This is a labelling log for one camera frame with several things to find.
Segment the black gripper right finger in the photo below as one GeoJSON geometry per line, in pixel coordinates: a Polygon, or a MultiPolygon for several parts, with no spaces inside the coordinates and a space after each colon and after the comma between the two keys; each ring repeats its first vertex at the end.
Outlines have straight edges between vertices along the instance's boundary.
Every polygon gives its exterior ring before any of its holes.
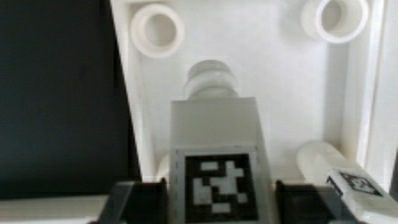
{"type": "Polygon", "coordinates": [[[326,186],[277,181],[275,199],[280,224],[367,224],[326,186]]]}

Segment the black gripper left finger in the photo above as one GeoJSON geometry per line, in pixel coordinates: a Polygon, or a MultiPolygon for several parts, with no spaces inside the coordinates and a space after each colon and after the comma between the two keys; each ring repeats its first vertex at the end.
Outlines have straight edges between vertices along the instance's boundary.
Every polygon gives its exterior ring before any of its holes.
{"type": "Polygon", "coordinates": [[[95,221],[86,224],[166,224],[166,181],[117,182],[95,221]]]}

